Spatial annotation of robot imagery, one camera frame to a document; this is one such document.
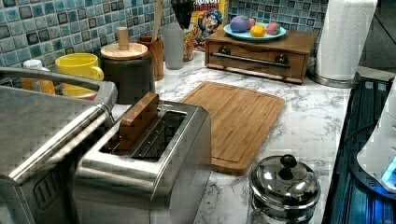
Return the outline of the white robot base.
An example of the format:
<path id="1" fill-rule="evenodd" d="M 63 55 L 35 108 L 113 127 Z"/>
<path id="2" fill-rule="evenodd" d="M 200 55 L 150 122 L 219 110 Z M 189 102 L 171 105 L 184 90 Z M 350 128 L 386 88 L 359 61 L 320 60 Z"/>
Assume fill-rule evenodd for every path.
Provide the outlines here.
<path id="1" fill-rule="evenodd" d="M 358 182 L 395 200 L 395 81 L 363 78 L 353 90 L 349 168 Z"/>

